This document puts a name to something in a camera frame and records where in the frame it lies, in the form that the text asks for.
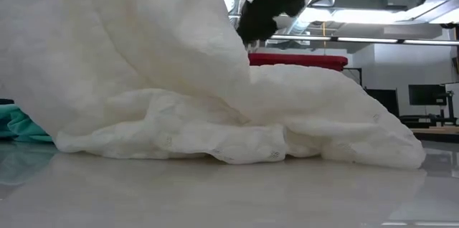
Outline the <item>red plastic laundry basket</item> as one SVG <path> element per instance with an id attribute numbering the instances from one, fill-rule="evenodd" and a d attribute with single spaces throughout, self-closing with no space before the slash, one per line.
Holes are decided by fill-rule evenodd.
<path id="1" fill-rule="evenodd" d="M 339 72 L 349 63 L 346 57 L 335 55 L 249 53 L 248 58 L 251 66 L 299 65 L 321 67 Z"/>

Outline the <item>small black monitor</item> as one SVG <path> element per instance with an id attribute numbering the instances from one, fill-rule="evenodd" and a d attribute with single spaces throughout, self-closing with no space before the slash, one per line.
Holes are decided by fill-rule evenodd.
<path id="1" fill-rule="evenodd" d="M 443 85 L 409 85 L 410 105 L 447 105 L 447 93 Z"/>

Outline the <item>large dark monitor screen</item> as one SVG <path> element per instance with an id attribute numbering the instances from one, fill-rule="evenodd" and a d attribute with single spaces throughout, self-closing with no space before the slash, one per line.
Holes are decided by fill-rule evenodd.
<path id="1" fill-rule="evenodd" d="M 392 115 L 399 117 L 399 103 L 396 90 L 365 89 L 366 93 L 378 100 Z"/>

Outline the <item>teal drawstring shorts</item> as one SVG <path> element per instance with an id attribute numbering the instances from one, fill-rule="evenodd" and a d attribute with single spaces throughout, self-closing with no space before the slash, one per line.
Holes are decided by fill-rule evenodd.
<path id="1" fill-rule="evenodd" d="M 52 137 L 15 104 L 0 105 L 0 140 L 51 143 Z"/>

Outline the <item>white lace garment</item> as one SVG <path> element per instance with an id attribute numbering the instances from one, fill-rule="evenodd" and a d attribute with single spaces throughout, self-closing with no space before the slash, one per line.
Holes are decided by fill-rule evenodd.
<path id="1" fill-rule="evenodd" d="M 224 0 L 0 0 L 0 88 L 66 153 L 425 160 L 340 72 L 252 66 Z"/>

